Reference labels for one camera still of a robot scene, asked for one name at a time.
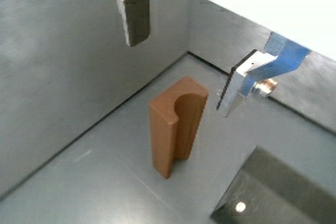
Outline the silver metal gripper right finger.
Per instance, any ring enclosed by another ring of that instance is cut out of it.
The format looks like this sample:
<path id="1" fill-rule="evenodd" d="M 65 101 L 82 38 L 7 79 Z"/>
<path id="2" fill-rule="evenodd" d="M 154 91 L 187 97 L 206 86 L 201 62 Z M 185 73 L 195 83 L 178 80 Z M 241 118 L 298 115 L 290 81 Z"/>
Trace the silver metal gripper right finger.
<path id="1" fill-rule="evenodd" d="M 295 71 L 311 50 L 273 32 L 263 51 L 254 49 L 231 68 L 221 100 L 219 114 L 227 117 L 254 93 L 269 97 L 278 87 L 274 77 Z"/>

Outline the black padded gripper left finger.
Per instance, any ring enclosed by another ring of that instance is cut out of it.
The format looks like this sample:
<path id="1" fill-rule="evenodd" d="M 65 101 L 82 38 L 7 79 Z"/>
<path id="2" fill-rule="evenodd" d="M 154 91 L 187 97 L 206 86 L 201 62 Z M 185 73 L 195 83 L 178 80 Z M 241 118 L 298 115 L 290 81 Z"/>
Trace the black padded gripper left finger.
<path id="1" fill-rule="evenodd" d="M 150 0 L 118 0 L 123 16 L 126 44 L 135 47 L 150 37 Z"/>

